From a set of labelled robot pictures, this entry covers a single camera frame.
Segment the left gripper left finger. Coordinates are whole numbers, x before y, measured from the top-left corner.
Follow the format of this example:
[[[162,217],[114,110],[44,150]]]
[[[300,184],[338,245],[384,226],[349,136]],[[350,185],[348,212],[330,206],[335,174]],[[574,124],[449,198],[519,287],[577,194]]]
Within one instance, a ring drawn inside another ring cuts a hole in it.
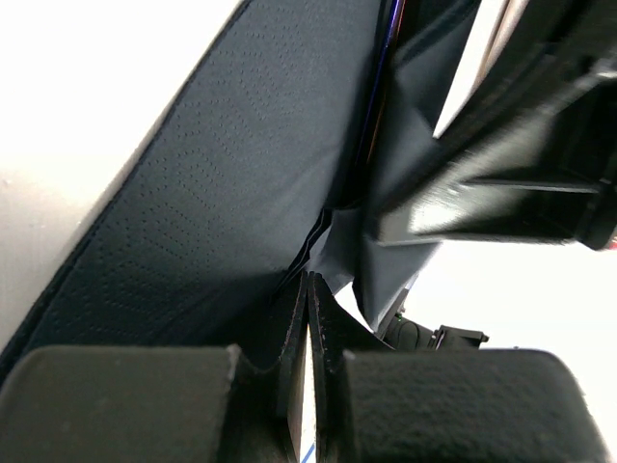
[[[229,346],[50,346],[1,390],[5,462],[295,462],[309,277]]]

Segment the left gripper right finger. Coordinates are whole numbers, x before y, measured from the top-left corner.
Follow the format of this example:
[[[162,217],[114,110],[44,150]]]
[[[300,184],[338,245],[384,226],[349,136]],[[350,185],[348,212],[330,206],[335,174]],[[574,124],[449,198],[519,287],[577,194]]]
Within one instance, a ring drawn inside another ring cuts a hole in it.
[[[605,462],[570,370],[539,350],[396,351],[307,279],[320,462]]]

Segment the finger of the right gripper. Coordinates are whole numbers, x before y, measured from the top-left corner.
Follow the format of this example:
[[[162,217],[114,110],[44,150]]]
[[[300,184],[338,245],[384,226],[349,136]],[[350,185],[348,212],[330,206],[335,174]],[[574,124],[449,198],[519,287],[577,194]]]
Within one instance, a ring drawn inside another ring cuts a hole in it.
[[[419,130],[395,146],[398,179],[377,204],[383,246],[443,240],[563,243],[616,237],[616,122],[517,121],[450,158]]]

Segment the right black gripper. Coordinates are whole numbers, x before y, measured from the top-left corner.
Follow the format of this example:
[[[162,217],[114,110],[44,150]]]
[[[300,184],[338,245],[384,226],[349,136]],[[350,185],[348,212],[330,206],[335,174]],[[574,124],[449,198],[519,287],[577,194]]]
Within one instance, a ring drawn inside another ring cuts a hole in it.
[[[613,1],[525,1],[519,22],[474,89],[506,1],[483,1],[433,135],[471,140],[533,113],[555,114],[616,82]]]

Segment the dark purple fork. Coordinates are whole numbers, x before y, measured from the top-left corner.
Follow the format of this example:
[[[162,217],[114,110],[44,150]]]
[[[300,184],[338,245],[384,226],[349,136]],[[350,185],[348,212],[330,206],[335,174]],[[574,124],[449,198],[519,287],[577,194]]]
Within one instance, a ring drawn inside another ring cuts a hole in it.
[[[371,76],[370,95],[366,103],[362,133],[358,142],[357,154],[354,157],[345,184],[344,205],[355,201],[365,187],[367,164],[383,108],[385,74],[387,73],[388,62],[396,47],[405,4],[405,1],[400,0],[388,1],[389,12]]]

